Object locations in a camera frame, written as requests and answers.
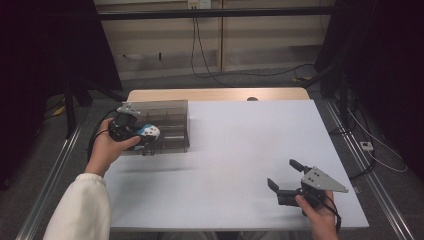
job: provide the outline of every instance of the white tabletop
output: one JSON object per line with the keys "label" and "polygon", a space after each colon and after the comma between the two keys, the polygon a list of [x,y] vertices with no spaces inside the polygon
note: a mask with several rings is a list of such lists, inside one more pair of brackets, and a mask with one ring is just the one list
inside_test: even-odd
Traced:
{"label": "white tabletop", "polygon": [[307,229],[301,209],[267,186],[300,187],[289,159],[317,166],[349,189],[335,193],[342,228],[368,227],[312,100],[189,102],[187,153],[122,156],[105,179],[114,230]]}

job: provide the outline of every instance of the gray floor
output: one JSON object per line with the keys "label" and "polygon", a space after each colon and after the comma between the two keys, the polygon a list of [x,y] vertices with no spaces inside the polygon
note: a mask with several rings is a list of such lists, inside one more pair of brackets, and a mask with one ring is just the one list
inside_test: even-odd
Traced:
{"label": "gray floor", "polygon": [[[252,70],[247,73],[267,74],[275,72],[283,72],[286,69],[270,69],[270,70]],[[289,87],[296,86],[297,83],[292,81],[292,77],[312,76],[315,72],[310,66],[302,67],[296,71],[287,74],[275,75],[271,77],[260,77],[252,75],[227,75],[219,76],[217,80],[234,87]],[[124,95],[132,89],[158,89],[158,88],[214,88],[225,87],[217,83],[211,78],[198,78],[193,75],[182,75],[177,77],[162,77],[143,80],[124,81]],[[317,108],[323,118],[324,124],[328,131],[332,131],[337,127],[334,122],[326,101],[321,99],[318,86],[308,89],[309,95],[314,99]],[[112,100],[103,98],[101,95],[94,93],[96,98],[94,104],[90,108],[76,107],[79,119],[86,120],[81,122],[81,132],[74,146],[74,150],[70,153],[67,164],[64,166],[63,174],[61,174],[58,184],[49,198],[49,204],[45,214],[42,216],[38,227],[33,233],[33,239],[41,239],[47,222],[54,211],[58,201],[67,186],[74,178],[84,170],[86,164],[86,151],[88,138],[92,132],[97,120],[107,111],[119,106]],[[49,103],[55,102],[57,99],[51,99]],[[377,124],[368,118],[372,133],[381,137],[382,133]],[[353,131],[356,138],[363,140],[364,136],[355,128]],[[43,128],[40,131],[26,161],[21,166],[17,174],[11,179],[11,187],[9,190],[0,192],[0,239],[15,239],[21,226],[28,216],[38,194],[43,188],[57,156],[61,152],[65,143],[66,135],[66,116],[49,118],[44,121]],[[334,146],[340,156],[340,159],[349,176],[359,172],[358,164],[353,159],[352,153],[346,145],[342,135],[331,135]],[[392,166],[401,168],[402,165],[390,151],[382,146],[376,145],[377,158],[384,160]],[[402,219],[405,221],[408,229],[415,239],[424,236],[424,188],[423,182],[411,171],[406,173],[396,173],[388,170],[381,165],[377,165],[374,173],[384,186],[389,197],[393,200],[395,206],[399,209]],[[387,213],[381,207],[376,195],[370,187],[367,177],[359,177],[352,181],[354,187],[359,187],[362,192],[358,193],[359,201],[364,209],[367,219],[370,223],[369,228],[357,230],[342,230],[340,232],[341,239],[411,239],[409,236],[401,238],[394,231],[391,222],[387,218]],[[157,233],[112,233],[111,239],[156,239]]]}

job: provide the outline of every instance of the human hand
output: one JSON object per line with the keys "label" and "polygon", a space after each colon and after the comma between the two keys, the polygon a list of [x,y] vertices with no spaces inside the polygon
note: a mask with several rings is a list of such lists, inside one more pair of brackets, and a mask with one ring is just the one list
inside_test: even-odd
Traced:
{"label": "human hand", "polygon": [[[328,198],[333,200],[333,192],[325,191]],[[326,198],[325,203],[333,207],[331,201]],[[336,232],[335,216],[327,208],[321,207],[319,209],[313,209],[311,205],[303,198],[303,196],[297,195],[296,202],[300,208],[308,216],[311,223],[312,237],[314,240],[337,240],[339,239]]]}
{"label": "human hand", "polygon": [[100,134],[94,142],[85,173],[94,173],[103,177],[122,151],[136,145],[140,141],[140,137],[136,136],[122,142],[115,142],[109,136],[109,131],[107,131],[112,120],[112,118],[109,118],[101,123],[98,131]]}

